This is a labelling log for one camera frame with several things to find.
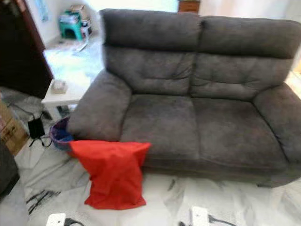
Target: small table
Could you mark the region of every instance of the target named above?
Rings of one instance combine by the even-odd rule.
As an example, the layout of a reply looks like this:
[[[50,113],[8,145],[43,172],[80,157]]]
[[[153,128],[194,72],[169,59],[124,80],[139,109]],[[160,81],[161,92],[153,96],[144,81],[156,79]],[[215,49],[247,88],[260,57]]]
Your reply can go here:
[[[52,120],[57,121],[61,119],[61,114],[59,113],[57,107],[63,105],[73,105],[77,104],[79,100],[83,97],[86,90],[89,88],[90,84],[77,84],[75,82],[67,81],[67,91],[63,94],[52,93],[51,86],[54,79],[51,81],[45,98],[42,99],[42,104],[48,110]]]

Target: floor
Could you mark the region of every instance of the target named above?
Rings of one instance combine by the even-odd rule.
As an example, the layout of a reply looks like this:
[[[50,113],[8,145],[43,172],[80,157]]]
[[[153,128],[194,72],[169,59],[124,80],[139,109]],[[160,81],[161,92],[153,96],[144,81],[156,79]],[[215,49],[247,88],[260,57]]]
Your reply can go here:
[[[93,32],[89,38],[88,45],[81,51],[62,50],[58,41],[50,45],[44,56],[56,79],[72,81],[93,79],[104,68],[101,54],[103,42],[101,32]]]
[[[294,73],[290,73],[286,82],[294,85],[296,93],[301,93],[301,80]],[[8,102],[36,114],[43,109],[38,98],[1,90]],[[29,118],[17,109],[15,113],[23,123]],[[52,122],[43,121],[45,130],[49,130]],[[35,142],[29,148],[27,144],[16,156],[16,162],[21,179],[0,203],[0,225],[43,226],[50,214],[64,212],[86,226],[175,226],[179,221],[188,223],[192,205],[207,208],[215,218],[237,226],[301,225],[301,180],[268,189],[146,172],[143,180],[146,206],[122,211],[95,210],[84,204],[91,186],[89,175],[76,159],[53,145],[44,148]]]

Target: white wall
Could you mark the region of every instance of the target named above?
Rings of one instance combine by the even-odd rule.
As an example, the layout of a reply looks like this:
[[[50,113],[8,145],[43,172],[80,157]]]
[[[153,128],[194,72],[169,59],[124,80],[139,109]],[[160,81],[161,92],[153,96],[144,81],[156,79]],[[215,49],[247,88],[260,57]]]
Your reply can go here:
[[[63,12],[61,7],[61,0],[45,0],[50,12],[50,21],[42,22],[38,8],[35,5],[34,0],[25,0],[33,17],[33,20],[38,28],[39,34],[45,45],[51,40],[60,36],[58,27],[58,16]]]
[[[92,19],[92,27],[99,30],[98,11],[103,8],[131,8],[176,12],[177,0],[45,0],[51,13],[51,21],[43,23],[34,0],[26,0],[44,44],[60,35],[57,18],[72,4],[85,4]],[[236,16],[284,18],[290,0],[202,0],[199,14],[202,16]]]
[[[64,0],[63,6],[68,8],[72,4],[85,4],[91,16],[94,30],[100,29],[98,11],[104,8],[127,8],[177,12],[177,0]]]
[[[281,19],[290,0],[202,0],[202,16],[263,17]]]
[[[295,20],[301,23],[301,0],[290,0],[288,7],[285,12],[285,19]],[[301,61],[301,46],[297,51],[292,68],[295,68],[300,64]]]

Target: red cloth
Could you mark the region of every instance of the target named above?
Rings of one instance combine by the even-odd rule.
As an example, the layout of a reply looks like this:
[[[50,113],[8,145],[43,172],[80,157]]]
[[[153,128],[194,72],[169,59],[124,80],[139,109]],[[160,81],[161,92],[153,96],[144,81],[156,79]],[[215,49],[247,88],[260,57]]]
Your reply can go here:
[[[92,181],[85,204],[113,210],[146,204],[140,167],[151,144],[80,140],[70,145]]]

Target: green stool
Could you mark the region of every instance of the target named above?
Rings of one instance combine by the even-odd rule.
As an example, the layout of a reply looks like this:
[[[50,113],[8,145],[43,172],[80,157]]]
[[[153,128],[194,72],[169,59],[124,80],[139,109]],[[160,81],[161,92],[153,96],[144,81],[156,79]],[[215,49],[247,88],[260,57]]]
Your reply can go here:
[[[83,40],[80,28],[81,28],[80,21],[77,24],[67,24],[67,23],[60,22],[61,34],[62,34],[62,37],[65,39],[73,38],[72,36],[68,35],[68,33],[66,32],[67,30],[71,30],[74,32],[74,36],[77,40],[79,40],[79,41]]]

